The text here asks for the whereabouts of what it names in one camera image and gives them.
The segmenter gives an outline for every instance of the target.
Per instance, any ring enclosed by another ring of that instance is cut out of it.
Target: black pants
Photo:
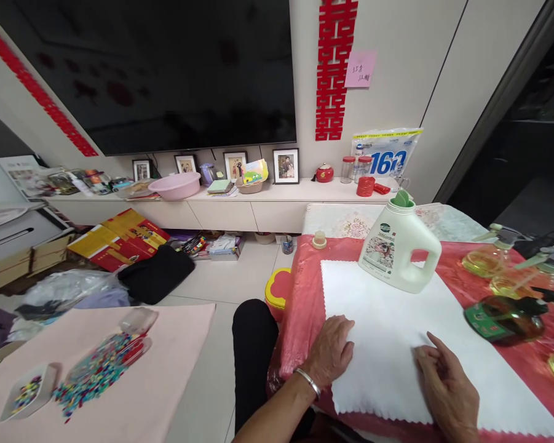
[[[266,374],[279,329],[269,308],[261,300],[242,303],[234,314],[235,363],[235,433],[264,405]],[[308,409],[291,441],[306,438],[314,422],[315,413]]]

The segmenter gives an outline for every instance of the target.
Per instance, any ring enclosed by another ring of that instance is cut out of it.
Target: white wall
[[[406,176],[413,178],[410,191],[418,203],[434,197],[542,3],[542,0],[469,1],[430,103],[424,134],[406,171]],[[320,0],[290,0],[302,177],[313,176],[315,168],[323,162],[331,163],[338,171],[341,157],[350,152],[350,138],[356,132],[420,124],[465,0],[359,0],[354,48],[376,49],[377,64],[368,90],[347,93],[342,139],[325,142],[315,141],[319,5]],[[3,31],[2,36],[8,41]],[[27,66],[40,79],[30,64]],[[64,110],[61,102],[52,98]],[[83,157],[2,60],[0,118],[51,165],[99,167],[111,175],[131,174],[131,157]],[[272,148],[262,147],[267,160],[271,159]],[[249,160],[260,157],[257,146],[247,151]],[[222,152],[215,150],[218,159],[215,163],[223,169]],[[156,155],[162,174],[176,171],[173,155]],[[196,155],[200,163],[213,162],[210,150]]]
[[[544,0],[470,0],[406,167],[418,203],[435,197]]]

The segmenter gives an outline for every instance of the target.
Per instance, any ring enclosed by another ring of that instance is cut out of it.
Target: red wall decoration
[[[352,48],[358,1],[322,0],[318,39],[315,139],[340,140],[344,119],[344,79]]]
[[[0,57],[8,65],[10,70],[15,73],[18,80],[27,88],[37,102],[43,106],[46,113],[53,119],[57,126],[68,136],[72,143],[85,157],[95,157],[98,153],[90,146],[90,143],[77,131],[74,125],[68,120],[53,100],[47,95],[47,92],[37,83],[31,73],[25,68],[24,64],[10,50],[6,42],[0,37]]]

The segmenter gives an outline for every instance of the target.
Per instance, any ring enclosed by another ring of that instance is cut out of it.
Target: black tv screen
[[[289,0],[0,0],[105,155],[296,140]]]

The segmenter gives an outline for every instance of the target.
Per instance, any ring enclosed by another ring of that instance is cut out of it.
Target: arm
[[[354,326],[344,316],[330,317],[315,339],[301,368],[320,390],[340,377],[350,360],[354,344],[346,337]],[[287,443],[316,393],[300,374],[294,373],[283,387],[240,429],[233,443]]]

